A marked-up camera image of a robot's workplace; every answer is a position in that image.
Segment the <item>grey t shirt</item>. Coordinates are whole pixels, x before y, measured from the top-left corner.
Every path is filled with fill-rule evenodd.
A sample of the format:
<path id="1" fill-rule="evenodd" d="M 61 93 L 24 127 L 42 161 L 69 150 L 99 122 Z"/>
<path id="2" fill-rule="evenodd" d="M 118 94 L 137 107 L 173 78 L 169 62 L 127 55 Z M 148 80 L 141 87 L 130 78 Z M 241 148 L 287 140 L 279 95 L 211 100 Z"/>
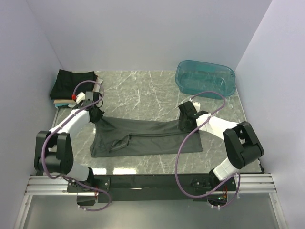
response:
<path id="1" fill-rule="evenodd" d="M 102 117 L 95 123 L 91 157 L 150 156 L 176 154 L 189 134 L 169 122 Z"/>

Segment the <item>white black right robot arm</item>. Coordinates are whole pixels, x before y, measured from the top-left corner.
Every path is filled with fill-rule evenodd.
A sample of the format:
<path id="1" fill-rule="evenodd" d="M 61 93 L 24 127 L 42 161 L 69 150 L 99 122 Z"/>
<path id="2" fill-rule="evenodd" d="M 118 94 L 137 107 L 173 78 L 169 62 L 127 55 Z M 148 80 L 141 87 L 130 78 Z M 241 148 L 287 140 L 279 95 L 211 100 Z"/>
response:
<path id="1" fill-rule="evenodd" d="M 209 172 L 209 185 L 214 190 L 222 189 L 232 175 L 264 155 L 263 147 L 249 122 L 226 121 L 212 113 L 198 111 L 191 101 L 179 105 L 178 108 L 178 128 L 190 133 L 178 149 L 175 162 L 176 180 L 180 153 L 188 139 L 198 131 L 210 133 L 224 141 L 226 158 Z"/>

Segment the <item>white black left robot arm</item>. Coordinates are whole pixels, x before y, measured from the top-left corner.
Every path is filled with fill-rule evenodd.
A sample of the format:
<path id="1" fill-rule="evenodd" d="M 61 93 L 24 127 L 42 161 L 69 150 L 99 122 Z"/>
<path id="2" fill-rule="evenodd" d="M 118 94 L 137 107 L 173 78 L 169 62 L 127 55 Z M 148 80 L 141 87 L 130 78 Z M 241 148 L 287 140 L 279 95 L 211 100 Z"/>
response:
<path id="1" fill-rule="evenodd" d="M 49 131 L 40 131 L 36 136 L 34 168 L 44 172 L 51 179 L 60 175 L 78 182 L 85 192 L 94 189 L 96 179 L 92 168 L 74 161 L 71 141 L 87 123 L 96 123 L 104 112 L 98 104 L 103 103 L 103 95 L 99 92 L 87 91 L 84 98 L 80 95 L 77 105 L 71 113 L 57 126 Z"/>

